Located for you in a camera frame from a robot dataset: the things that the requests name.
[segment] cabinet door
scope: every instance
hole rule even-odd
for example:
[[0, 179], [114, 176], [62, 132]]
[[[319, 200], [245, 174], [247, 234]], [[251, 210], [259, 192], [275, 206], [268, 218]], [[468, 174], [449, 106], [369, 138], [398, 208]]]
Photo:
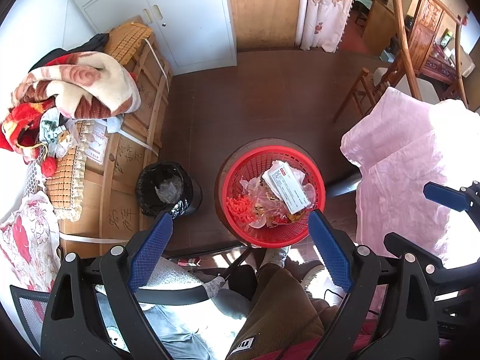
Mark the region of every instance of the cabinet door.
[[222, 0], [147, 1], [177, 66], [235, 58]]
[[108, 32], [128, 19], [140, 15], [146, 25], [155, 24], [152, 13], [146, 11], [146, 0], [97, 0], [85, 8], [92, 23], [100, 32]]

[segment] wooden bed frame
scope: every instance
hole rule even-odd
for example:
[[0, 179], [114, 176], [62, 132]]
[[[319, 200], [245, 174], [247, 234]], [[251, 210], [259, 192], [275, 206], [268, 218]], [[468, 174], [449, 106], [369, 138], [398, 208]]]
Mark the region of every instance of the wooden bed frame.
[[[457, 25], [455, 31], [456, 78], [455, 82], [445, 92], [445, 95], [459, 93], [465, 107], [468, 109], [469, 106], [463, 86], [460, 64], [461, 18], [454, 15], [453, 12], [440, 0], [418, 0], [414, 24], [409, 37], [407, 38], [401, 0], [393, 0], [393, 5], [400, 51], [377, 85], [374, 85], [373, 77], [368, 69], [364, 68], [360, 72], [349, 93], [346, 95], [335, 113], [333, 122], [337, 121], [349, 101], [354, 103], [359, 116], [363, 118], [371, 112], [373, 107], [385, 93], [387, 87], [390, 85], [395, 87], [404, 75], [406, 75], [412, 97], [421, 101], [422, 95], [420, 94], [420, 89], [417, 83], [417, 75], [421, 72], [427, 62], [444, 14], [450, 16]], [[361, 84], [362, 88], [357, 90], [359, 84]], [[364, 107], [362, 107], [362, 101], [366, 97], [368, 97], [370, 105], [368, 108], [364, 109]]]

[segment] black trash can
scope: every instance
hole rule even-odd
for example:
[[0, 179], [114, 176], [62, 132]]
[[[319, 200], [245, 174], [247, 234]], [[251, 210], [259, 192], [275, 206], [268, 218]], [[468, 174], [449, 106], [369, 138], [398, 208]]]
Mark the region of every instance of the black trash can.
[[179, 163], [161, 161], [144, 168], [135, 187], [142, 213], [157, 216], [167, 210], [173, 218], [190, 215], [202, 202], [202, 189]]

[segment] white cabinet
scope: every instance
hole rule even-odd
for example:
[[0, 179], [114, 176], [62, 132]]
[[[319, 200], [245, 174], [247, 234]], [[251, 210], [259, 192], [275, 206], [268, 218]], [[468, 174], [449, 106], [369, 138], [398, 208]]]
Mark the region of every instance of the white cabinet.
[[173, 74], [237, 64], [227, 0], [75, 0], [95, 30], [140, 15]]
[[178, 67], [232, 57], [222, 0], [147, 0]]
[[141, 15], [148, 23], [148, 16], [143, 11], [146, 8], [146, 0], [96, 0], [85, 8], [85, 13], [98, 31], [108, 32], [136, 15]]

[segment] wooden cardboard box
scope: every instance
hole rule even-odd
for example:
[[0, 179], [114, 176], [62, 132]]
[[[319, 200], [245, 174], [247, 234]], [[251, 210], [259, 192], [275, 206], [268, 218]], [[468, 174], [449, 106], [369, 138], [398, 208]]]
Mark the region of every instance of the wooden cardboard box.
[[[142, 41], [130, 61], [124, 64], [137, 77], [142, 105], [136, 112], [125, 115], [122, 130], [158, 152], [162, 147], [160, 137], [168, 104], [167, 86], [172, 75], [168, 62], [158, 52], [153, 33], [148, 40], [165, 74], [149, 45]], [[102, 164], [90, 158], [85, 163], [80, 219], [59, 221], [60, 232], [90, 239], [129, 240], [151, 223], [151, 218], [141, 214], [135, 184], [141, 170], [158, 158], [150, 149], [120, 133], [105, 133], [104, 139], [107, 144]], [[61, 248], [64, 254], [73, 251], [87, 258], [102, 255], [119, 243], [61, 239]]]

